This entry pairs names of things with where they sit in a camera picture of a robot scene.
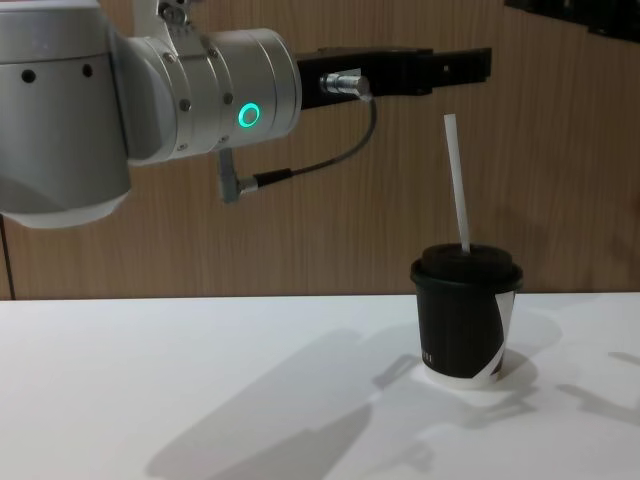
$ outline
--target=cable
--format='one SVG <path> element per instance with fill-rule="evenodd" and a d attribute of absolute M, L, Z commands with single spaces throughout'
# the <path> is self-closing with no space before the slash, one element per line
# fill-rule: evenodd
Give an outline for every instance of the cable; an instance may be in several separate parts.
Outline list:
<path fill-rule="evenodd" d="M 367 128 L 367 131 L 365 132 L 362 139 L 353 148 L 347 150 L 341 155 L 338 155 L 337 157 L 333 157 L 324 162 L 316 163 L 315 165 L 303 167 L 298 170 L 284 168 L 282 170 L 273 170 L 271 172 L 258 173 L 254 175 L 257 187 L 262 188 L 267 185 L 281 182 L 291 177 L 297 177 L 300 175 L 305 175 L 307 173 L 317 172 L 318 170 L 322 170 L 324 168 L 337 165 L 338 163 L 342 163 L 348 158 L 351 158 L 355 154 L 357 154 L 369 143 L 371 137 L 373 137 L 373 133 L 376 130 L 376 126 L 378 125 L 378 107 L 376 106 L 376 102 L 372 98 L 370 100 L 367 100 L 367 103 L 369 104 L 369 128 Z"/>

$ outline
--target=table surface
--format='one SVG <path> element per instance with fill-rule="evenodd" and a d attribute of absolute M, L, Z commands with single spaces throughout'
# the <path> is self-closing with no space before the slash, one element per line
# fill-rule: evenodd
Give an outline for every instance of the table surface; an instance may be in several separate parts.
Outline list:
<path fill-rule="evenodd" d="M 0 303 L 0 478 L 636 480 L 639 312 L 521 295 L 455 392 L 411 296 Z"/>

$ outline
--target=black paper cup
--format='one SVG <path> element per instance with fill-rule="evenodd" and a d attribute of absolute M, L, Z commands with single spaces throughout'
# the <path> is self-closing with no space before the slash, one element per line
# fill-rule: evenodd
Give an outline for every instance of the black paper cup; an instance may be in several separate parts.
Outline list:
<path fill-rule="evenodd" d="M 498 379 L 522 269 L 495 247 L 428 248 L 411 267 L 417 288 L 422 360 L 429 377 L 452 388 Z"/>

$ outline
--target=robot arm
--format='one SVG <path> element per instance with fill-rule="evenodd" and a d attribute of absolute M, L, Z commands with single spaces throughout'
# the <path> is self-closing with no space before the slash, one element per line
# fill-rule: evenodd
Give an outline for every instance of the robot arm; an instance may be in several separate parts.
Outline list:
<path fill-rule="evenodd" d="M 0 212 L 31 228 L 102 218 L 128 166 L 211 151 L 237 199 L 233 148 L 282 137 L 302 109 L 484 81 L 488 49 L 324 50 L 266 29 L 202 34 L 190 0 L 136 0 L 124 38 L 95 0 L 0 2 Z"/>

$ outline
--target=white straw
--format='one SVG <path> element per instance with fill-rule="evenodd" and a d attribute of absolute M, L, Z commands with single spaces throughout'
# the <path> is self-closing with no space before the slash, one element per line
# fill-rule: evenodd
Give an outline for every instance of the white straw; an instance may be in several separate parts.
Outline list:
<path fill-rule="evenodd" d="M 444 116 L 444 127 L 447 132 L 447 144 L 449 145 L 449 160 L 451 162 L 451 179 L 453 180 L 453 195 L 456 201 L 458 214 L 458 231 L 460 243 L 465 253 L 471 253 L 469 241 L 469 220 L 467 219 L 467 207 L 464 201 L 464 186 L 462 184 L 462 166 L 460 165 L 460 147 L 458 146 L 458 125 L 455 114 Z"/>

